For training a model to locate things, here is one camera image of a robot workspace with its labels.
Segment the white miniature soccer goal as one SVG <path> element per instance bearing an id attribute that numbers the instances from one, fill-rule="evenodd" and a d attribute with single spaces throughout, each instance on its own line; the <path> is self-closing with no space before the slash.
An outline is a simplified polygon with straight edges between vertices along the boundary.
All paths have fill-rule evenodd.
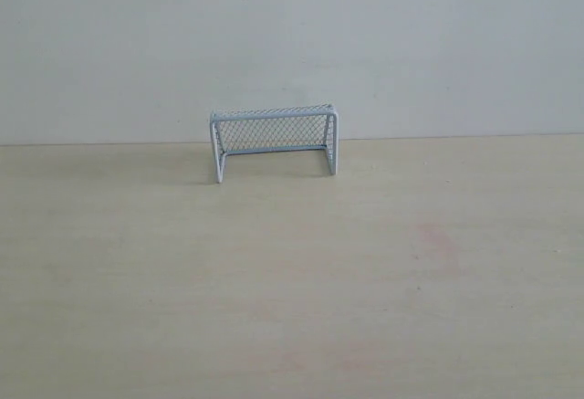
<path id="1" fill-rule="evenodd" d="M 339 114 L 332 104 L 268 110 L 214 111 L 209 118 L 215 181 L 229 156 L 322 151 L 329 172 L 339 169 Z"/>

